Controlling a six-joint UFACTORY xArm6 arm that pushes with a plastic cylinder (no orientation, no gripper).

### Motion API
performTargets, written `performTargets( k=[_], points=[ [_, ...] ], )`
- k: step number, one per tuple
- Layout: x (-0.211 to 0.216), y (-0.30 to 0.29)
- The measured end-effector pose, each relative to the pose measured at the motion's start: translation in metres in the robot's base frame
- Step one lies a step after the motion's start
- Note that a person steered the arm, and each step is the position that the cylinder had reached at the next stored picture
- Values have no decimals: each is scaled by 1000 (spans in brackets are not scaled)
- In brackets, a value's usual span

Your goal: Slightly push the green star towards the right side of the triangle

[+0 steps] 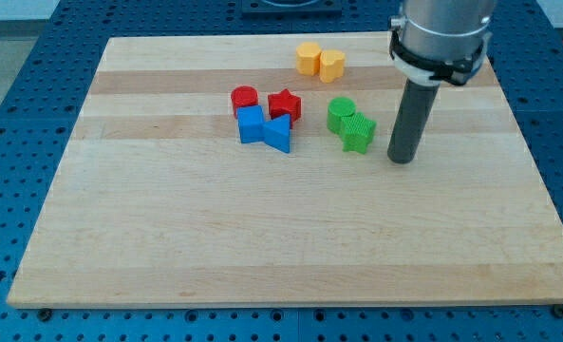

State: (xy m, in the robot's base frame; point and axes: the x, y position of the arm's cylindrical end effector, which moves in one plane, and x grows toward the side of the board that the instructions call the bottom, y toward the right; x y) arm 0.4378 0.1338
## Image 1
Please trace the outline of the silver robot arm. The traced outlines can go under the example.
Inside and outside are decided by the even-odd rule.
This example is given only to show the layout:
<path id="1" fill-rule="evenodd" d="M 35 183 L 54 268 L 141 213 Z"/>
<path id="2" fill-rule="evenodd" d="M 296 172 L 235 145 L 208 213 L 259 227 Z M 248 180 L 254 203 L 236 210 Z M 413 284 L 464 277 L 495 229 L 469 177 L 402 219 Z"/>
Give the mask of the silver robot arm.
<path id="1" fill-rule="evenodd" d="M 411 82 L 463 86 L 486 58 L 496 0 L 404 0 L 388 19 L 389 54 Z"/>

